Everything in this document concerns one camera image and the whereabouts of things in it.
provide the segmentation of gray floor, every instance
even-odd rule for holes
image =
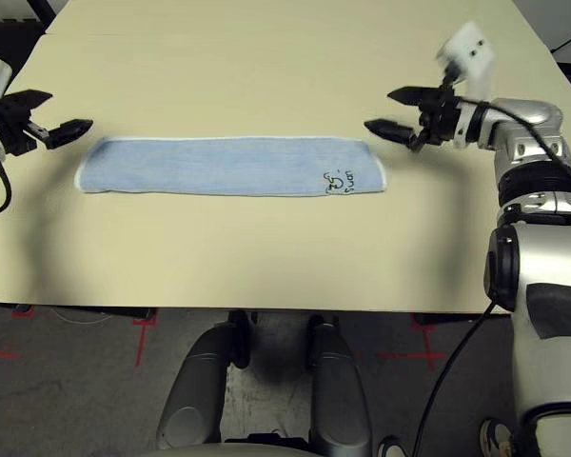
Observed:
[[[98,318],[60,310],[69,320]],[[260,312],[252,363],[229,373],[224,438],[251,432],[308,434],[310,377],[303,367],[303,312]],[[409,314],[341,313],[358,359],[374,441],[400,436],[411,447],[426,396],[468,323],[412,326]],[[154,447],[164,401],[193,341],[225,311],[161,309],[154,326],[129,318],[66,322],[49,308],[31,317],[0,309],[0,456],[137,455]],[[144,342],[136,366],[142,332]],[[443,386],[421,455],[480,456],[486,416],[514,423],[509,320],[489,321]],[[428,351],[436,358],[422,358]]]

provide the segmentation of towel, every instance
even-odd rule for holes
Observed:
[[[75,185],[83,192],[320,196],[380,192],[386,179],[355,139],[112,137],[89,151]]]

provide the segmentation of table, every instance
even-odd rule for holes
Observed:
[[[384,95],[436,85],[435,53],[469,19],[497,53],[494,93],[557,104],[571,147],[571,87],[509,0],[71,0],[10,90],[54,94],[34,113],[43,126],[95,125],[9,158],[0,302],[483,310],[492,154],[413,155],[363,126],[416,125],[417,111]],[[361,138],[389,185],[321,198],[82,194],[76,167],[107,135]]]

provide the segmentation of black cable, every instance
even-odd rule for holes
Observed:
[[[567,41],[565,41],[564,43],[562,43],[560,46],[556,46],[555,48],[553,48],[552,50],[550,50],[550,53],[555,53],[558,50],[561,50],[562,48],[564,48],[565,46],[567,46],[569,43],[571,43],[571,38],[569,38]]]
[[[526,129],[526,131],[529,132],[529,134],[533,137],[533,139],[535,141],[537,141],[538,145],[540,145],[540,147],[543,149],[545,154],[550,158],[550,160],[552,160],[552,162],[554,162],[561,169],[563,169],[564,172],[567,174],[567,176],[569,176],[569,178],[571,178],[571,167],[569,167],[567,164],[565,164],[562,161],[562,159],[558,155],[556,155],[556,152],[553,151],[551,148],[548,147],[548,145],[545,144],[545,142],[543,141],[543,138],[541,138],[541,135],[539,135],[537,133],[537,131],[535,130],[535,128],[533,127],[533,124],[522,119],[519,115],[513,113],[509,109],[498,107],[497,105],[493,105],[493,104],[488,103],[488,102],[470,100],[470,99],[463,98],[463,97],[461,98],[461,101],[468,103],[470,105],[476,105],[477,107],[482,107],[482,108],[486,108],[486,109],[493,109],[495,111],[498,111],[498,112],[505,114],[506,116],[508,116],[511,119],[518,122],[521,126],[523,126]]]
[[[10,181],[9,177],[7,176],[7,172],[2,167],[2,163],[0,162],[0,179],[2,180],[2,185],[4,186],[4,203],[0,207],[0,213],[4,211],[10,205],[10,199],[12,198],[12,189],[10,188]]]
[[[431,393],[429,394],[429,398],[427,399],[427,403],[425,404],[425,410],[423,411],[423,415],[421,416],[421,421],[419,421],[419,427],[417,428],[417,437],[415,438],[415,446],[412,448],[411,457],[417,457],[417,455],[419,454],[419,449],[421,447],[421,439],[423,438],[423,430],[425,429],[425,423],[427,422],[429,411],[431,410],[431,407],[433,407],[434,405],[434,401],[436,400],[436,396],[438,395],[438,390],[440,390],[440,387],[442,386],[444,379],[448,374],[448,371],[450,371],[450,369],[454,365],[455,360],[457,360],[457,357],[459,356],[463,348],[465,348],[465,345],[467,344],[469,339],[472,336],[474,336],[476,330],[480,328],[482,323],[486,320],[486,318],[496,305],[497,304],[495,302],[491,302],[486,311],[476,320],[476,322],[474,322],[474,325],[467,331],[465,336],[461,339],[455,350],[453,350],[453,353],[450,354],[450,357],[448,357],[448,360],[444,364],[444,368],[442,368],[440,376],[438,376],[436,384],[434,384],[434,387],[431,389]]]

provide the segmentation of wire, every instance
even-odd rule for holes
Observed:
[[[421,421],[419,421],[419,427],[417,428],[417,437],[415,438],[415,446],[412,448],[411,457],[417,457],[419,453],[419,449],[421,448],[421,439],[423,438],[423,431],[425,429],[425,423],[427,422],[427,417],[429,416],[429,411],[434,405],[434,401],[438,396],[438,390],[440,390],[440,387],[442,386],[444,379],[446,378],[446,375],[448,374],[452,366],[455,364],[457,357],[459,357],[459,354],[465,348],[467,342],[470,340],[472,336],[474,336],[474,333],[476,333],[478,328],[480,328],[482,323],[486,320],[486,318],[495,308],[496,305],[497,303],[491,302],[486,311],[478,319],[476,319],[474,325],[467,331],[467,333],[461,339],[455,350],[453,350],[453,353],[450,354],[450,357],[448,357],[448,360],[444,364],[444,368],[442,368],[442,371],[440,372],[440,376],[438,376],[436,384],[434,384],[434,387],[431,389],[431,393],[429,394],[427,403],[425,403],[425,410],[423,411],[423,415],[421,416]]]
[[[74,319],[69,319],[68,317],[64,316],[61,312],[59,312],[57,309],[55,308],[51,308],[51,311],[53,311],[57,317],[59,317],[62,321],[65,321],[69,324],[80,324],[80,325],[85,325],[85,326],[89,326],[92,324],[99,324],[100,322],[105,322],[109,319],[111,319],[112,317],[114,317],[113,315],[106,315],[106,316],[102,316],[99,319],[96,319],[94,321],[77,321]]]
[[[6,208],[9,207],[10,200],[12,198],[12,188],[10,187],[9,177],[7,175],[7,172],[4,170],[4,167],[2,167],[1,162],[0,162],[0,179],[2,180],[2,185],[4,186],[4,191],[5,191],[4,203],[0,207],[0,213],[1,213],[2,211],[4,211]]]
[[[562,159],[556,154],[556,152],[553,151],[550,147],[548,147],[548,145],[545,144],[545,142],[543,141],[543,138],[541,138],[541,135],[539,135],[537,133],[537,131],[535,130],[535,128],[533,127],[533,124],[522,119],[519,115],[513,113],[509,109],[498,107],[497,105],[493,105],[493,104],[488,103],[488,102],[470,100],[470,99],[463,98],[463,97],[461,98],[461,101],[468,103],[470,105],[476,105],[477,107],[486,108],[486,109],[493,109],[495,111],[498,111],[498,112],[505,114],[509,118],[518,122],[521,126],[523,126],[526,129],[526,131],[529,132],[529,134],[533,137],[533,139],[535,141],[537,141],[538,145],[540,145],[540,147],[543,149],[545,154],[550,158],[550,160],[552,160],[552,162],[557,164],[567,174],[567,176],[569,176],[569,178],[571,178],[571,167],[569,167],[567,164],[565,164],[562,161]]]

